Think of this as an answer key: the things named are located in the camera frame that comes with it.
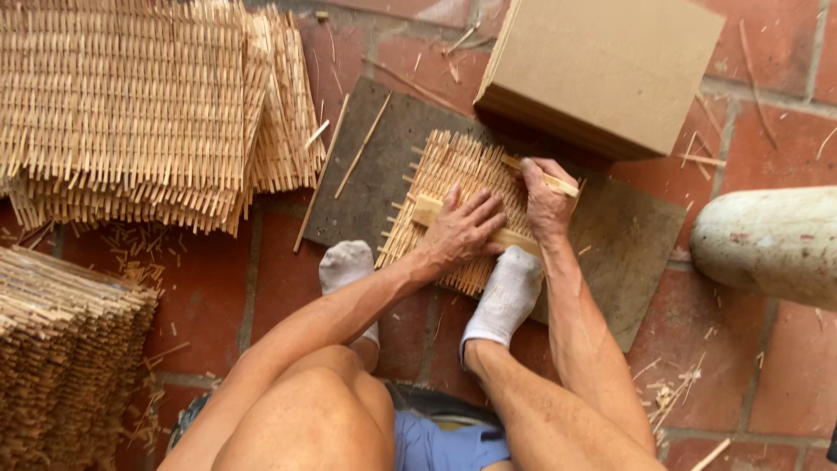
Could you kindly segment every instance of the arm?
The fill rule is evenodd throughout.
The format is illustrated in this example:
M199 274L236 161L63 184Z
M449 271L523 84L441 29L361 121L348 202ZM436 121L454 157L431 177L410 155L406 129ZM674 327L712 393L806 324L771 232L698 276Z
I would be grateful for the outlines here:
M573 178L549 159L524 159L523 166L527 213L547 274L552 361L561 381L655 454L654 436L628 364L590 295L567 238L574 200L546 186L543 174L567 182Z
M500 198L484 190L457 210L459 195L457 184L415 250L296 311L244 352L160 470L208 471L247 410L297 360L329 345L349 344L424 284L480 254L501 252L502 246L485 243L506 223L504 213L491 217Z

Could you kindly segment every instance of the hand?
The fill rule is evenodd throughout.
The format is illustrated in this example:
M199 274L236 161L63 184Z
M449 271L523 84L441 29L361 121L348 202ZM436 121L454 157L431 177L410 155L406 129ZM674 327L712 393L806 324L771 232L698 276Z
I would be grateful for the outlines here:
M561 179L576 188L578 182L549 158L524 158L521 165L526 189L529 191L526 215L535 239L542 246L548 246L556 239L566 238L575 199L548 186L543 181L543 174Z
M442 212L427 229L417 251L423 252L434 272L433 279L450 273L479 255L501 254L500 244L488 237L506 223L506 213L492 215L502 198L482 189L458 210L460 185L454 184L444 197Z

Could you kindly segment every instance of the dark wooden board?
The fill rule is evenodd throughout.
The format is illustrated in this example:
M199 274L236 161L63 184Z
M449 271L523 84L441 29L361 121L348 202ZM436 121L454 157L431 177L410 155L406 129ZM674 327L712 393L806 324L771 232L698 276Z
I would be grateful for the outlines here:
M409 190L409 182L402 176L412 176L409 164L420 158L411 147L424 148L425 139L434 129L469 133L482 142L502 144L510 153L555 158L536 144L518 142L474 120L394 92L340 198L334 200L388 92L387 87L369 79L361 77L357 81L306 227L306 239L326 246L359 239L373 250L383 246L386 239L381 232L392 227L387 216L398 214L392 202L403 202ZM570 241L576 251L593 245L578 258L579 264L611 332L622 350L628 351L674 248L686 210L601 173L557 160L571 175L588 179L573 216ZM548 322L546 288L531 316Z

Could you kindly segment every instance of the woven bamboo mat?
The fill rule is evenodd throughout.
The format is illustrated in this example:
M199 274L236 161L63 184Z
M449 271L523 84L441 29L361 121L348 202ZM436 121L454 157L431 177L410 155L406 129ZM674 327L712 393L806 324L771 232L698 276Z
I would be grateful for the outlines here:
M315 184L325 150L303 149L318 125L291 13L59 0L0 15L0 186L27 229L118 218L236 235L254 192Z
M443 199L450 186L462 186L460 205L483 188L503 198L508 214L506 228L531 237L526 220L526 194L515 185L508 167L500 161L503 147L485 147L470 136L433 131L418 164L407 199L395 218L387 243L380 248L376 268L385 267L410 252L421 242L426 228L412 222L415 200L421 194ZM494 270L495 257L481 256L439 280L473 296L485 289Z
M254 22L259 41L269 51L270 77L250 173L252 185L258 192L271 193L313 188L326 150L319 139L304 148L319 125L299 28L293 15L278 13L272 5Z
M0 468L110 462L157 292L20 247L0 280Z

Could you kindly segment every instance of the foot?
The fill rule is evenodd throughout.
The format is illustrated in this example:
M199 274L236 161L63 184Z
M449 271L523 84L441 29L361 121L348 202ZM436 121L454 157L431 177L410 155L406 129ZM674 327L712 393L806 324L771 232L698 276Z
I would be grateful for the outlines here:
M536 256L518 246L506 249L491 273L474 316L465 327L460 360L465 359L465 342L471 339L491 340L509 348L511 336L535 307L542 281L541 261Z
M338 289L368 277L375 271L372 249L364 241L343 241L326 251L320 261L320 286L322 294L332 294ZM377 322L363 333L380 348L377 340Z

